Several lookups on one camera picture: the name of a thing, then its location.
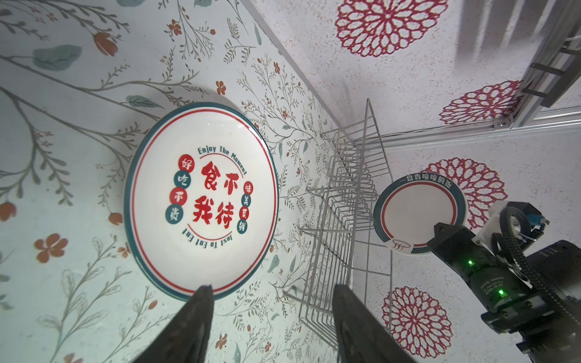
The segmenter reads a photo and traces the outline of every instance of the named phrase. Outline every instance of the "red floral medallion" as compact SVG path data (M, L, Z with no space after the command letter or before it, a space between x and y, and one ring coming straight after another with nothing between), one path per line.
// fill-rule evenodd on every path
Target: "red floral medallion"
M363 57L391 54L422 38L447 8L448 0L345 0L337 37Z
M520 81L506 81L483 87L450 102L440 113L445 124L490 120L508 116L518 105Z
M444 175L462 189L468 202L468 223L471 228L484 226L488 220L485 211L492 203L508 197L498 173L472 159L443 159L422 171Z
M402 348L422 358L446 353L452 323L439 301L416 288L396 287L391 311L392 336ZM389 295L383 300L383 320L389 326Z

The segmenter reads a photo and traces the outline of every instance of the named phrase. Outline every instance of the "floral tablecloth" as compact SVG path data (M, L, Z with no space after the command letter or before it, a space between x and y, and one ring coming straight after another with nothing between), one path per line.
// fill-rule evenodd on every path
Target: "floral tablecloth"
M207 362L331 362L297 318L331 119L236 0L0 2L0 355L6 362L131 361L183 305L127 245L135 148L178 106L245 113L278 170L262 266L216 301Z

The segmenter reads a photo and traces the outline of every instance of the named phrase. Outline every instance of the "plate rim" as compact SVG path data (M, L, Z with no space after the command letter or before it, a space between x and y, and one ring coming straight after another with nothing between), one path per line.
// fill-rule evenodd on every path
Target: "plate rim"
M408 181L407 177L409 177L410 175L415 175L415 174L429 174L429 175L437 175L438 177L444 177L445 179L449 180L452 182L452 186L455 189L454 191L452 191L450 188L450 194L452 195L452 197L454 198L454 200L456 201L456 204L458 205L458 213L456 216L456 221L455 221L455 225L463 225L466 217L468 216L468 201L466 200L466 196L464 195L462 189L460 189L460 187L450 178L448 178L445 175L441 175L441 174L437 174L434 172L414 172L408 175L404 175L403 177L395 180L394 182L392 182L390 185L388 185L387 188L385 188L383 190L383 192L381 193L381 195L379 196L379 198L377 199L377 202L375 202L375 206L373 209L373 227L375 229L375 233L377 233L378 237L381 239L381 241L383 242L387 242L389 240L391 240L391 238L385 233L385 231L383 230L383 223L381 221L381 214L382 214L382 210L383 210L383 205L385 204L385 202L387 201L387 199L389 198L389 196L396 190L398 190L400 187L402 187L403 185L407 184L407 183L412 183L412 182L429 182L430 184L434 184L435 182L430 181L430 180L425 180L425 179L421 179L421 180L413 180L413 181ZM456 198L456 196L454 195L454 192L457 192L458 195L462 198L462 200L464 201L462 203L462 205L460 205L460 203L458 203L458 200ZM462 215L461 212L461 207L463 207L464 209L464 214ZM409 256L409 255L416 255L416 256L420 256L423 254L427 254L430 253L431 251L422 251L422 252L416 252L414 253L413 250L415 250L416 248L412 249L412 252L410 253L405 253L404 255Z
M272 240L274 238L274 231L276 231L277 222L278 222L279 185L278 185L278 177L277 177L278 173L277 173L276 165L274 163L274 158L272 157L272 153L271 153L270 149L268 148L268 144L266 143L266 140L264 139L264 137L262 136L260 131L254 126L254 124L246 116L244 116L242 113L240 113L239 111L237 111L229 106L223 105L221 103L216 103L216 102L198 102L198 103L193 103L190 105L181 106L181 107L178 107L175 110L167 113L165 116L163 116L159 121L156 122L155 125L153 125L149 129L147 134L145 134L143 140L140 142L139 146L136 148L135 153L133 155L133 158L131 160L131 164L130 164L129 169L127 171L127 178L125 179L125 186L123 188L124 189L123 190L124 191L124 195L123 195L123 218L124 218L124 222L125 222L124 223L125 234L127 235L129 247L130 247L132 255L134 256L141 271L144 273L144 275L147 277L147 279L149 281L151 281L163 293L165 293L165 294L167 294L175 299L179 299L179 300L183 300L183 301L189 300L191 295L177 292L177 291L169 288L163 282L159 281L157 279L157 277L154 276L153 273L149 270L147 265L142 261L141 255L139 253L136 253L136 251L138 251L139 249L137 248L137 244L135 242L135 236L133 233L133 223L132 223L132 218L131 218L131 204L130 204L131 198L130 197L131 197L131 189L132 189L132 186L134 183L134 178L135 178L135 170L137 168L137 165L139 164L139 161L142 158L142 155L143 155L143 152L144 152L146 145L149 144L149 141L154 136L154 134L156 134L157 131L161 127L166 125L169 121L173 120L177 115L179 115L185 111L188 111L188 110L201 109L201 108L215 108L215 109L221 109L221 110L228 111L228 112L236 115L237 117L239 117L249 127L252 127L252 129L256 132L256 134L258 135L258 137L260 138L260 140L264 143L264 146L266 147L267 154L268 154L268 157L270 158L270 162L272 164L272 169L274 171L274 182L275 182L274 203L275 203L276 209L275 209L275 215L274 215L274 225L272 226L273 234L270 236L270 239L269 239L268 243L266 244L266 247L264 248L264 253L260 257L260 260L256 264L256 266L252 269L252 271L250 271L248 273L248 275L245 278L243 278L241 281L239 281L236 285L232 286L228 290L215 294L214 295L215 300L218 300L218 299L221 299L225 296L228 296L229 294L238 290L242 285L244 285L246 283L246 281L248 281L254 275L254 273L258 270L258 268L262 265L262 262L268 253L268 248L272 244Z

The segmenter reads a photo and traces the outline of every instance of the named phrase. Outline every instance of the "metal wire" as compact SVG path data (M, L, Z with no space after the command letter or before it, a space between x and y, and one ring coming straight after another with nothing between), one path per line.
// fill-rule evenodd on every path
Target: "metal wire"
M393 177L369 99L365 106L365 119L327 131L321 137L330 141L335 149L329 162L327 186L308 190L321 199L321 208L317 227L300 229L314 238L303 297L289 293L285 296L300 302L299 320L337 349L331 310L335 285L352 287L355 270L365 272L366 305L369 274L388 276L390 298L393 292L392 267L389 274L369 270L370 246L387 248L370 242L373 207L378 197L373 180L387 175L393 182ZM367 245L365 269L353 267L356 243ZM393 252L390 250L390 266L391 262ZM388 332L391 331L391 307L390 300Z

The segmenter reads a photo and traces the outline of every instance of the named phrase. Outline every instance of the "plate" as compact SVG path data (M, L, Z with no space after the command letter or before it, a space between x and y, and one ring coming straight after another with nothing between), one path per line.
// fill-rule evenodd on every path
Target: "plate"
M277 222L272 155L252 123L218 103L180 107L145 135L125 185L125 229L145 275L187 300L219 299L257 270Z
M406 175L379 196L373 226L382 241L403 254L430 253L434 225L462 225L467 203L462 190L450 179L431 172Z

